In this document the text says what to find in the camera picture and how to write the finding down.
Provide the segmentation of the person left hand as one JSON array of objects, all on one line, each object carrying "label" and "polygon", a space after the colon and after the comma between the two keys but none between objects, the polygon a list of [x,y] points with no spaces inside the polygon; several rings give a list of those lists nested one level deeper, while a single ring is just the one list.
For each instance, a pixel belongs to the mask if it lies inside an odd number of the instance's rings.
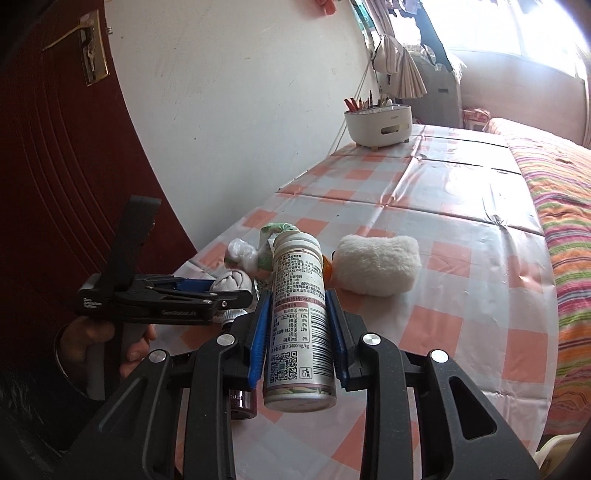
[{"label": "person left hand", "polygon": [[[79,317],[71,322],[63,330],[57,346],[57,357],[65,374],[72,381],[86,379],[88,349],[110,341],[114,334],[115,327],[108,322],[97,323],[87,317]],[[150,342],[155,339],[155,326],[150,324],[142,337],[127,348],[119,366],[122,379],[128,377],[148,355]]]}]

